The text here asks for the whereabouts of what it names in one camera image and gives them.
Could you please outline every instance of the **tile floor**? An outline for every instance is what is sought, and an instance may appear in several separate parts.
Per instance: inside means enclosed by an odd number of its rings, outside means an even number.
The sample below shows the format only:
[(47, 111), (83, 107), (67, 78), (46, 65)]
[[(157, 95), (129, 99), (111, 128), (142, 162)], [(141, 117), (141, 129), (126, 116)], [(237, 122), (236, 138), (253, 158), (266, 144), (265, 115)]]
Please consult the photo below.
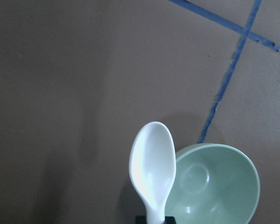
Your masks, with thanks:
[(192, 3), (0, 1), (0, 223), (133, 223), (130, 148), (158, 120), (176, 150), (246, 153), (251, 224), (280, 224), (280, 0)]

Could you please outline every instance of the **blue tape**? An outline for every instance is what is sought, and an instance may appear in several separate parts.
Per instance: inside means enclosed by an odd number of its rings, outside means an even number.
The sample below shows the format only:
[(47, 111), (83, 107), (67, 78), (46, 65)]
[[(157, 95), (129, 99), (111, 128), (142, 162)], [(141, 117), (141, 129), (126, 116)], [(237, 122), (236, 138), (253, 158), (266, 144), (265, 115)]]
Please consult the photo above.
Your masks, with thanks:
[[(230, 30), (233, 30), (234, 32), (237, 32), (238, 34), (243, 34), (244, 32), (244, 28), (241, 27), (240, 25), (234, 23), (234, 22), (231, 22), (217, 14), (214, 14), (204, 8), (201, 8), (200, 6), (197, 6), (191, 2), (187, 2), (186, 0), (170, 0), (171, 2), (193, 12), (193, 13), (196, 13), (206, 19), (209, 19), (221, 26), (224, 26), (225, 28), (228, 28)], [(262, 45), (276, 51), (276, 52), (279, 52), (280, 53), (280, 46), (279, 45), (276, 45), (273, 41), (270, 41), (256, 33), (253, 33), (253, 32), (249, 32), (248, 34), (248, 38), (253, 40), (253, 41), (256, 41), (256, 42), (259, 42), (261, 43)]]
[(211, 20), (215, 23), (218, 23), (218, 24), (220, 24), (220, 25), (222, 25), (222, 26), (224, 26), (228, 29), (231, 29), (231, 30), (233, 30), (233, 31), (235, 31), (239, 34), (241, 34), (244, 30), (244, 28), (241, 27), (240, 25), (238, 25), (234, 22), (231, 22), (231, 21), (229, 21), (229, 20), (227, 20), (227, 19), (225, 19), (225, 18), (223, 18), (223, 17), (221, 17), (217, 14), (214, 14), (214, 13), (212, 13), (212, 12), (210, 12), (210, 11), (204, 9), (204, 8), (201, 8), (200, 6), (195, 5), (191, 2), (188, 2), (186, 0), (169, 0), (169, 1), (179, 5), (183, 8), (185, 8), (185, 9), (193, 12), (193, 13), (196, 13), (200, 16), (203, 16), (206, 19), (209, 19), (209, 20)]
[(235, 66), (237, 65), (237, 62), (238, 62), (238, 59), (243, 51), (243, 48), (244, 48), (244, 45), (245, 45), (245, 42), (248, 38), (248, 34), (251, 30), (251, 27), (254, 23), (254, 20), (255, 20), (255, 17), (256, 17), (256, 14), (258, 12), (258, 9), (259, 9), (259, 6), (261, 4), (261, 0), (255, 0), (254, 4), (253, 4), (253, 7), (252, 7), (252, 10), (250, 12), (250, 15), (249, 15), (249, 18), (248, 18), (248, 21), (246, 23), (246, 26), (243, 30), (243, 33), (242, 33), (242, 36), (241, 36), (241, 39), (239, 41), (239, 44), (237, 46), (237, 49), (234, 53), (234, 56), (233, 56), (233, 60), (232, 60), (232, 63), (231, 65), (229, 66), (228, 70), (227, 70), (227, 73), (226, 73), (226, 76), (221, 84), (221, 87), (220, 87), (220, 90), (219, 90), (219, 93), (217, 95), (217, 98), (215, 100), (215, 103), (214, 105), (212, 106), (211, 110), (210, 110), (210, 113), (209, 113), (209, 116), (204, 124), (204, 127), (203, 127), (203, 130), (200, 134), (200, 137), (198, 139), (198, 142), (197, 143), (203, 143), (204, 140), (205, 140), (205, 137), (206, 137), (206, 134), (207, 134), (207, 131), (214, 119), (214, 116), (215, 116), (215, 113), (216, 113), (216, 110), (217, 110), (217, 107), (218, 107), (218, 104), (219, 102), (222, 100), (223, 98), (223, 95), (227, 89), (227, 86), (228, 86), (228, 83), (230, 82), (230, 79), (231, 79), (231, 76), (234, 72), (234, 69), (235, 69)]
[(253, 40), (253, 41), (256, 41), (256, 42), (259, 42), (261, 43), (262, 45), (276, 51), (276, 52), (279, 52), (280, 53), (280, 45), (277, 45), (275, 44), (275, 42), (273, 41), (270, 41), (256, 33), (253, 33), (253, 32), (250, 32), (249, 35), (248, 35), (248, 38)]

